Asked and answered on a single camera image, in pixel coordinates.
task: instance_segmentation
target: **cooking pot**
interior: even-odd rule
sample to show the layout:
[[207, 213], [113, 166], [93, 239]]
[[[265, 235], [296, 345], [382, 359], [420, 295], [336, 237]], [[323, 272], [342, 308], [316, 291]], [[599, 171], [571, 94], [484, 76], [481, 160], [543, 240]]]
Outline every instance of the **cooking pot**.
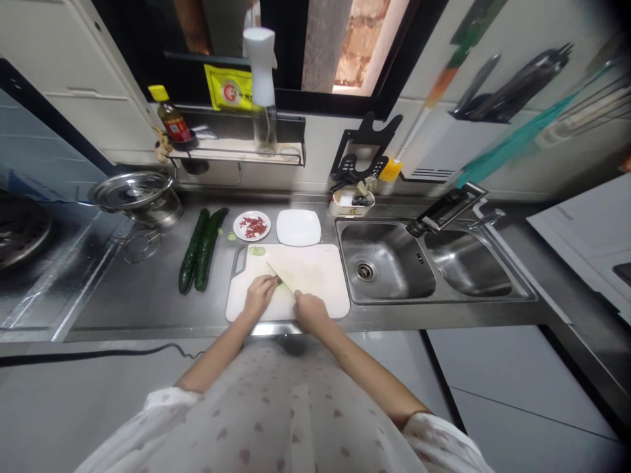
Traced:
[[88, 193], [92, 205], [106, 212], [123, 212], [151, 228], [174, 225], [184, 214], [170, 175], [155, 171], [121, 174], [94, 186]]

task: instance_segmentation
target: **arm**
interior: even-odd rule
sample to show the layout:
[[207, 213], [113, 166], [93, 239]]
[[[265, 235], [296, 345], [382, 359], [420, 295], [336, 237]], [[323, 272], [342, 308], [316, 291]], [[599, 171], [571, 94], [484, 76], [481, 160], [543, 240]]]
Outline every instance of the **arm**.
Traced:
[[346, 374], [366, 391], [399, 429], [415, 413], [431, 414], [390, 371], [343, 333], [329, 318], [321, 299], [296, 291], [294, 310], [300, 326], [329, 349]]
[[245, 338], [261, 318], [278, 286], [273, 276], [259, 276], [248, 289], [243, 312], [206, 353], [175, 383], [177, 388], [198, 393], [206, 392], [234, 360]]

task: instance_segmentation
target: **chopped red chili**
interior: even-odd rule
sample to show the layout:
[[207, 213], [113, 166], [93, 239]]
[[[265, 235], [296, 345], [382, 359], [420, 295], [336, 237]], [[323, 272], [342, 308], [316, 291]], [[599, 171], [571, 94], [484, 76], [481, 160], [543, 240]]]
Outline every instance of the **chopped red chili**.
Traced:
[[258, 237], [265, 233], [267, 229], [267, 225], [265, 225], [265, 221], [261, 217], [250, 218], [244, 217], [243, 220], [239, 223], [240, 227], [246, 227], [245, 236], [246, 238], [254, 238]]

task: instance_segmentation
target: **sink drain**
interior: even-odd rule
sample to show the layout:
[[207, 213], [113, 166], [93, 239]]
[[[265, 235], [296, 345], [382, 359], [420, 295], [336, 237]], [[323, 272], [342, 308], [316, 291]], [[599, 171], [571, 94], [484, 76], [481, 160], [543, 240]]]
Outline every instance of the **sink drain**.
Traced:
[[355, 265], [355, 274], [362, 281], [371, 282], [377, 278], [377, 269], [368, 261], [359, 261]]

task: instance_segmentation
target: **pot lid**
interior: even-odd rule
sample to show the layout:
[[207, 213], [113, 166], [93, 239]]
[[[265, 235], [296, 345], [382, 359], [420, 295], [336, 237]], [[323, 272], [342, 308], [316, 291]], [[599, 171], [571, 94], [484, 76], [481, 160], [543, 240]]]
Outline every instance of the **pot lid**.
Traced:
[[113, 210], [138, 208], [157, 199], [171, 184], [169, 176], [154, 171], [121, 174], [92, 188], [88, 199]]

